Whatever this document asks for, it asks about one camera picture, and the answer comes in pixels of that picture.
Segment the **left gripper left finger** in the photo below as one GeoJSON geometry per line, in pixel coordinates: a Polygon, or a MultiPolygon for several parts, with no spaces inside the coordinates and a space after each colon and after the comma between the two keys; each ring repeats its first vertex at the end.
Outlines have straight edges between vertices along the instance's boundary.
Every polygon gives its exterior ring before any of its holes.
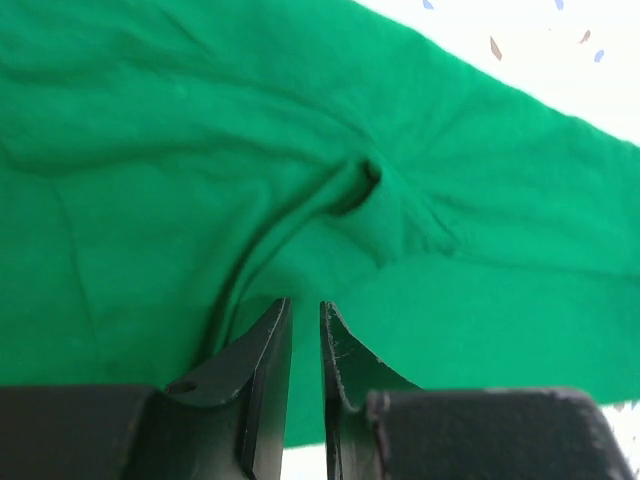
{"type": "Polygon", "coordinates": [[[276,479],[284,449],[292,303],[165,389],[5,387],[5,479],[276,479]]]}

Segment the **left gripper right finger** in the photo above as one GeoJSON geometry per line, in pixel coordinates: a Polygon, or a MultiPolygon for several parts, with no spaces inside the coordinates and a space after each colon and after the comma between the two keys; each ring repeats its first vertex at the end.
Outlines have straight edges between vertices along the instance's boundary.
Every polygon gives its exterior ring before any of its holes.
{"type": "Polygon", "coordinates": [[[631,479],[592,399],[566,388],[425,390],[320,306],[330,479],[631,479]]]}

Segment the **green t shirt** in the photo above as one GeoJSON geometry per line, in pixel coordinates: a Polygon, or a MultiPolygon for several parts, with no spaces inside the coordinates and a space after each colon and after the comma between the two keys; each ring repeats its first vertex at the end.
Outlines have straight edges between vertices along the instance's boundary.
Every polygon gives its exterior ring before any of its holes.
{"type": "Polygon", "coordinates": [[[425,388],[639,395],[639,150],[352,1],[1,5],[1,381],[165,385],[294,306],[425,388]]]}

